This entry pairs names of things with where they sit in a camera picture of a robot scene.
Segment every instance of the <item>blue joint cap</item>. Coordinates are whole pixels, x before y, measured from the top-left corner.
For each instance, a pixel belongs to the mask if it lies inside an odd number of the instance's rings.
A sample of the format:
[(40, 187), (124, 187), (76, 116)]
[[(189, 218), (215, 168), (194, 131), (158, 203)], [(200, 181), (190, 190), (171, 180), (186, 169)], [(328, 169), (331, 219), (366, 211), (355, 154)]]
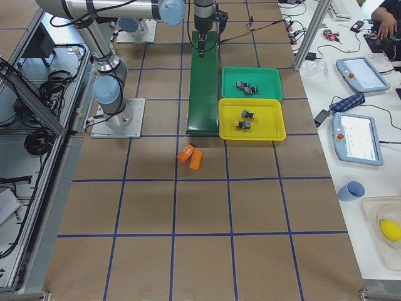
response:
[(119, 18), (118, 25), (120, 25), (122, 30), (128, 33), (134, 33), (139, 27), (139, 21), (135, 18)]
[(102, 105), (110, 105), (120, 97), (120, 85), (110, 75), (103, 75), (93, 83), (93, 94)]
[(162, 21), (170, 26), (177, 26), (184, 20), (185, 4), (183, 0), (164, 0), (160, 6)]

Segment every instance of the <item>orange cylinder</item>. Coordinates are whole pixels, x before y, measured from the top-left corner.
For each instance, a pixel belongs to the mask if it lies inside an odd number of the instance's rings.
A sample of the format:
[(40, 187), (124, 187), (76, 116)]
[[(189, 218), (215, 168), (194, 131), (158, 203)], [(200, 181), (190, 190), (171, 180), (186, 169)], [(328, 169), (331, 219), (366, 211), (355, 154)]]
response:
[(177, 156), (178, 160), (182, 163), (184, 163), (186, 160), (189, 159), (189, 157), (192, 155), (194, 151), (194, 147), (190, 144), (187, 144), (185, 148), (180, 152)]
[(202, 156), (203, 153), (200, 150), (195, 149), (189, 162), (189, 168), (195, 170), (199, 169), (199, 166), (201, 166)]

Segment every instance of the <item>green mat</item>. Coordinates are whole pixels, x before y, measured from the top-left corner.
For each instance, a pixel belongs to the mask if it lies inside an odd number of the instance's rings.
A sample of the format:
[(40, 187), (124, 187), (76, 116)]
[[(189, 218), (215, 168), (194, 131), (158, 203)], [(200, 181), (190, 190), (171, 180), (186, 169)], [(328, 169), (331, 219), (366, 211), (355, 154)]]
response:
[[(217, 33), (207, 34), (208, 50), (216, 42)], [(198, 44), (198, 32), (192, 32), (192, 42)], [(190, 69), (190, 92), (187, 121), (188, 135), (219, 135), (219, 112), (217, 90), (217, 51), (216, 46), (199, 58), (197, 50), (192, 49)]]

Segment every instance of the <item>tablet screen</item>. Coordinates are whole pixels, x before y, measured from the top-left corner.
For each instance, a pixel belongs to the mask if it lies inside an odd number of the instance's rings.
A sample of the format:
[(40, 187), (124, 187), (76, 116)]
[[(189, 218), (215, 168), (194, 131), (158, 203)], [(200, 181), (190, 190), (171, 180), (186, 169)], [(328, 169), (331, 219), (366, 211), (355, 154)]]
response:
[(344, 60), (344, 64), (353, 73), (355, 79), (364, 89), (384, 87), (384, 82), (377, 76), (374, 70), (363, 58)]
[(347, 157), (377, 161), (377, 150), (370, 119), (341, 116)]

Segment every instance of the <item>green tray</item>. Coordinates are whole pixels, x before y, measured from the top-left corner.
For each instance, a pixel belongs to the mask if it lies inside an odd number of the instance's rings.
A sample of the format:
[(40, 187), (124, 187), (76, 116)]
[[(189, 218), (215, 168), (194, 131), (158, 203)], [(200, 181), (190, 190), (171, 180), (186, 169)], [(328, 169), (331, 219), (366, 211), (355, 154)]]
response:
[[(249, 82), (258, 92), (246, 96), (237, 90), (237, 82)], [(227, 98), (283, 99), (280, 72), (275, 68), (224, 67), (222, 69), (221, 95)]]

